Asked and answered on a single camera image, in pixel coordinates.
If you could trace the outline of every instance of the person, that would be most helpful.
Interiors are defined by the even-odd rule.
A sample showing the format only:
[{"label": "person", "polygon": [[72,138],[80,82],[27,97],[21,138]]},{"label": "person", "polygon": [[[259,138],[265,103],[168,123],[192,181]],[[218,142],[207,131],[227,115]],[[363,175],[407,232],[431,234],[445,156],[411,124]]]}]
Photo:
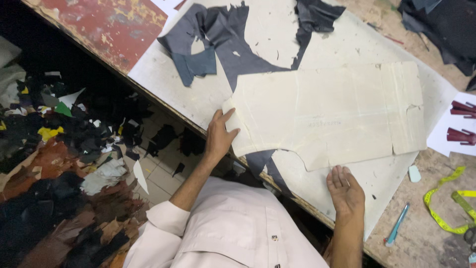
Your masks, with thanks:
[{"label": "person", "polygon": [[[240,131],[225,129],[233,112],[215,113],[203,158],[169,201],[147,211],[124,268],[328,267],[270,191],[209,177]],[[346,167],[326,180],[336,209],[330,265],[361,267],[364,191]]]}]

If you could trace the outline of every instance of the fingers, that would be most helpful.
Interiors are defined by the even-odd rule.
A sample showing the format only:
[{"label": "fingers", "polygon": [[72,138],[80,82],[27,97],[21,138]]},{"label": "fingers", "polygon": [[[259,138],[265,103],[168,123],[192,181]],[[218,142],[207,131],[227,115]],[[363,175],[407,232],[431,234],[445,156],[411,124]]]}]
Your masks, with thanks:
[{"label": "fingers", "polygon": [[222,117],[220,117],[220,120],[223,122],[228,121],[230,119],[231,115],[235,112],[235,108],[231,108],[226,114],[224,114]]},{"label": "fingers", "polygon": [[344,176],[342,167],[340,165],[337,165],[336,168],[337,168],[337,174],[339,175],[339,181],[342,184],[342,186],[349,187],[349,183],[347,182],[346,177]]},{"label": "fingers", "polygon": [[327,183],[327,188],[329,192],[332,192],[333,190],[336,189],[336,186],[332,182],[332,172],[329,172],[329,174],[327,175],[326,183]]},{"label": "fingers", "polygon": [[339,171],[336,166],[332,168],[332,182],[336,188],[342,187],[342,183],[339,180]]},{"label": "fingers", "polygon": [[349,185],[351,188],[360,188],[360,184],[357,182],[356,178],[352,175],[350,172],[350,169],[348,167],[343,168],[344,175],[347,177],[347,181],[349,182]]},{"label": "fingers", "polygon": [[240,131],[241,131],[241,129],[235,128],[234,130],[228,132],[228,135],[229,135],[229,137],[231,138],[231,141],[233,141],[233,140],[236,138],[236,136],[238,135],[238,133],[239,133]]},{"label": "fingers", "polygon": [[221,109],[217,110],[213,115],[212,121],[218,120],[223,115],[223,111]]}]

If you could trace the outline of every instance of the wooden table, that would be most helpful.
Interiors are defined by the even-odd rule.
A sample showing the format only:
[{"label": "wooden table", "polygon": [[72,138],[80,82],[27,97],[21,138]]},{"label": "wooden table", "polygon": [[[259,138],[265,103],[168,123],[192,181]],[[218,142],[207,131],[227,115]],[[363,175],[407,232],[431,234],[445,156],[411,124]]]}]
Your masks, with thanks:
[{"label": "wooden table", "polygon": [[[149,0],[22,0],[44,19],[61,29],[100,62],[118,72],[134,87],[151,100],[205,135],[205,130],[178,113],[173,107],[151,94],[147,89],[127,77],[127,73],[139,60],[152,41],[161,32],[166,14]],[[349,11],[382,30],[380,32],[403,42],[405,50],[463,91],[469,82],[455,66],[443,65],[438,49],[425,38],[406,31],[395,6],[398,0],[338,0]],[[460,165],[468,168],[460,179],[435,195],[433,209],[452,226],[469,220],[465,212],[449,197],[452,190],[476,189],[476,158],[452,153],[450,158],[427,149],[422,151],[415,164],[422,175],[419,183],[413,184],[406,177],[385,209],[378,224],[365,243],[364,251],[387,267],[465,267],[470,255],[469,245],[462,237],[442,230],[423,204],[423,195],[437,185],[437,181]],[[261,177],[278,188],[265,173]],[[309,213],[334,227],[322,212],[297,197],[295,201]],[[405,224],[393,247],[385,247],[383,239],[388,236],[406,202],[411,203]]]}]

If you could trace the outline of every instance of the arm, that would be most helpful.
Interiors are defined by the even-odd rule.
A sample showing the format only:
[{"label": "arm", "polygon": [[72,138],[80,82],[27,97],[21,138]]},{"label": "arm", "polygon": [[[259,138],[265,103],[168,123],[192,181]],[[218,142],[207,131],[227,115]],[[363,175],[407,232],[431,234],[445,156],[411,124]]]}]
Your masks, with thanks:
[{"label": "arm", "polygon": [[365,194],[349,168],[335,166],[327,188],[336,208],[332,268],[361,268],[364,240]]},{"label": "arm", "polygon": [[186,211],[192,209],[193,203],[210,176],[212,169],[228,152],[231,142],[240,131],[239,128],[231,132],[227,132],[225,129],[225,122],[230,119],[234,111],[235,108],[229,110],[226,114],[223,114],[222,110],[215,112],[207,129],[205,154],[190,177],[182,183],[170,198],[169,201],[172,204]]},{"label": "arm", "polygon": [[225,115],[221,110],[215,113],[208,125],[207,144],[202,160],[169,201],[157,204],[147,211],[149,221],[141,227],[142,235],[127,253],[124,268],[170,266],[182,242],[181,237],[198,193],[239,132],[239,129],[231,132],[225,129],[225,122],[234,111],[235,109],[231,109]]}]

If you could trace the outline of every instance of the maroon plastic piece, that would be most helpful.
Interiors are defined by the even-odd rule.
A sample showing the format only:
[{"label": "maroon plastic piece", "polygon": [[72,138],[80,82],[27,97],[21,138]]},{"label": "maroon plastic piece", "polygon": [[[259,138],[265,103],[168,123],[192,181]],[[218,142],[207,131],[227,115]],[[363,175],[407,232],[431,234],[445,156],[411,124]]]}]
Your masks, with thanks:
[{"label": "maroon plastic piece", "polygon": [[464,118],[476,119],[476,105],[466,102],[466,104],[453,101],[451,114],[465,115]]},{"label": "maroon plastic piece", "polygon": [[459,144],[461,145],[476,145],[475,133],[466,129],[462,129],[461,131],[449,127],[446,135],[446,140],[449,142],[460,142]]}]

